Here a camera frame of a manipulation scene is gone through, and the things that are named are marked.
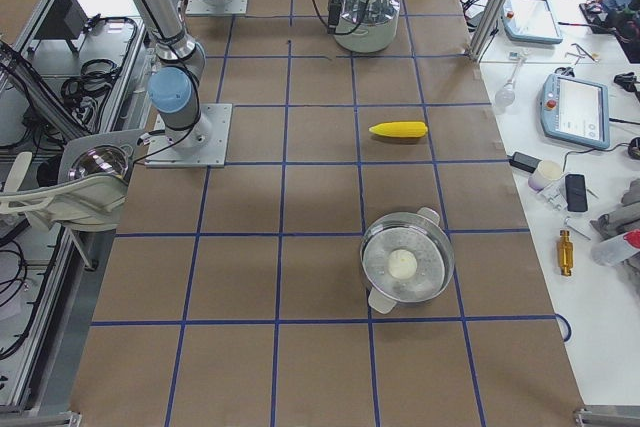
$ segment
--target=plastic bottle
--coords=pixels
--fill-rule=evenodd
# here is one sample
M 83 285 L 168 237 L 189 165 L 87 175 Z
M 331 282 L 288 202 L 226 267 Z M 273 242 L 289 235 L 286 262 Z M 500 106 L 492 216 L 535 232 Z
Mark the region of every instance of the plastic bottle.
M 591 257 L 600 265 L 612 266 L 640 252 L 640 230 L 620 234 L 594 245 Z

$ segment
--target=chair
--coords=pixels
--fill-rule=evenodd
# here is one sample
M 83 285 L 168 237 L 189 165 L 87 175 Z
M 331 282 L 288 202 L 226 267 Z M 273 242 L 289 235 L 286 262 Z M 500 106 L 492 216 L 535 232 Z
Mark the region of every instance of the chair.
M 18 192 L 31 157 L 30 152 L 23 152 L 11 167 L 4 191 L 0 193 L 0 215 L 24 214 L 33 228 L 44 231 L 60 224 L 71 235 L 87 269 L 95 270 L 78 232 L 115 229 L 127 184 L 111 174 L 92 174 L 52 187 Z

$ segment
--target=grid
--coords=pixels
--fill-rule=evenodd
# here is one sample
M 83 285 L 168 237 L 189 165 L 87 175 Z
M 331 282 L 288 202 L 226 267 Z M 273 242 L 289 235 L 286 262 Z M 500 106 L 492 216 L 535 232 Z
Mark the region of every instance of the grid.
M 134 172 L 72 408 L 84 414 L 88 426 L 128 421 L 164 426 L 484 427 L 514 425 L 516 419 L 518 425 L 570 425 L 581 401 L 496 140 L 486 91 L 476 68 L 455 53 L 459 8 L 445 0 L 434 13 L 416 12 L 411 8 L 415 3 L 401 0 L 407 7 L 402 13 L 407 52 L 394 53 L 392 46 L 378 56 L 359 56 L 331 45 L 333 55 L 325 56 L 294 52 L 320 50 L 327 42 L 301 49 L 306 27 L 298 22 L 312 18 L 299 15 L 296 0 L 288 1 L 288 15 L 254 15 L 250 10 L 246 20 L 192 21 L 196 25 L 191 31 L 201 34 L 211 52 L 201 96 L 234 103 L 229 162 L 221 171 Z M 270 7 L 276 10 L 287 5 L 273 2 Z M 433 55 L 424 53 L 430 32 L 416 30 L 416 18 L 442 18 L 453 26 L 451 36 L 437 42 L 444 47 L 431 46 Z M 236 35 L 242 37 L 246 22 L 267 30 L 266 24 L 275 22 L 273 31 L 280 32 L 282 45 L 269 38 L 264 45 L 250 44 L 256 52 L 268 53 L 236 54 Z M 207 32 L 220 34 L 226 28 L 226 37 L 219 37 L 226 39 L 224 45 L 207 45 Z M 466 35 L 461 39 L 468 40 Z M 441 53 L 443 48 L 449 53 Z M 331 62 L 328 70 L 343 66 L 347 72 L 346 81 L 317 74 L 334 81 L 330 97 L 339 102 L 318 102 L 329 96 L 296 68 L 314 61 Z M 426 75 L 439 61 L 444 62 L 441 75 Z M 258 85 L 256 77 L 247 84 L 247 89 L 256 85 L 259 96 L 232 83 L 240 74 L 251 77 L 260 62 L 275 72 L 263 69 L 268 81 Z M 361 82 L 380 79 L 367 70 L 380 62 L 389 62 L 387 76 L 393 84 L 401 84 L 406 72 L 415 77 L 414 98 L 399 87 L 391 95 L 376 92 L 371 97 L 370 85 Z M 393 69 L 400 66 L 405 72 Z M 270 84 L 278 76 L 284 77 L 283 98 Z M 458 92 L 460 79 L 472 92 Z M 402 102 L 390 101 L 394 97 Z M 394 116 L 389 120 L 402 115 L 416 120 L 419 115 L 430 135 L 416 144 L 380 144 L 364 135 L 380 115 Z M 269 124 L 274 118 L 279 119 L 280 136 L 265 133 L 277 130 Z M 324 144 L 322 135 L 300 128 L 309 123 L 330 132 Z M 400 179 L 390 181 L 390 173 Z M 496 194 L 498 188 L 503 190 Z M 175 192 L 183 193 L 180 199 Z M 150 213 L 153 205 L 164 209 Z M 451 285 L 416 309 L 396 308 L 388 316 L 372 313 L 357 277 L 359 239 L 381 213 L 399 207 L 416 211 L 424 205 L 440 212 L 452 238 L 457 268 Z M 326 217 L 318 214 L 323 208 Z M 319 257 L 324 263 L 313 264 Z M 268 275 L 263 259 L 275 263 Z M 234 262 L 236 270 L 229 270 L 227 264 Z M 336 284 L 333 296 L 330 289 L 316 293 L 305 285 L 305 279 L 328 285 L 307 267 L 309 262 L 326 268 L 327 277 L 337 272 L 333 280 L 346 279 Z M 160 273 L 170 278 L 153 277 L 149 285 L 149 273 L 158 275 L 156 264 L 170 268 Z M 238 272 L 240 265 L 244 268 Z M 235 275 L 238 285 L 224 280 Z M 122 342 L 128 353 L 114 355 L 109 346 Z M 323 342 L 326 349 L 319 347 Z M 331 347 L 334 353 L 325 351 Z M 235 362 L 217 360 L 222 353 L 235 355 L 230 350 L 238 351 Z M 153 366 L 145 358 L 153 359 Z M 136 375 L 127 385 L 116 381 L 131 369 Z M 422 375 L 414 377 L 415 370 Z M 210 382 L 200 378 L 203 372 Z M 424 383 L 426 375 L 434 378 Z M 157 382 L 155 388 L 144 382 L 149 377 Z M 321 387 L 348 398 L 337 399 Z M 416 389 L 424 395 L 416 395 Z M 134 393 L 135 398 L 127 399 Z M 105 407 L 105 395 L 111 409 Z M 428 412 L 420 403 L 428 405 Z

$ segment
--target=metal mounting plate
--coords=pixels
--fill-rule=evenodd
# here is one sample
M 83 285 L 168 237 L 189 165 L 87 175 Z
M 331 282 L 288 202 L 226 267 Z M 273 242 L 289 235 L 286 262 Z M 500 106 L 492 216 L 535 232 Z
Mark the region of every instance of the metal mounting plate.
M 193 17 L 217 17 L 226 15 L 245 15 L 249 0 L 232 0 L 225 5 L 211 5 L 204 0 L 189 0 L 187 15 Z
M 231 104 L 202 104 L 202 115 L 211 122 L 212 131 L 208 140 L 193 149 L 167 149 L 145 160 L 151 168 L 178 169 L 184 167 L 224 167 L 231 127 Z M 154 129 L 164 129 L 164 122 L 158 116 Z M 169 145 L 164 135 L 152 137 L 149 152 L 158 151 Z

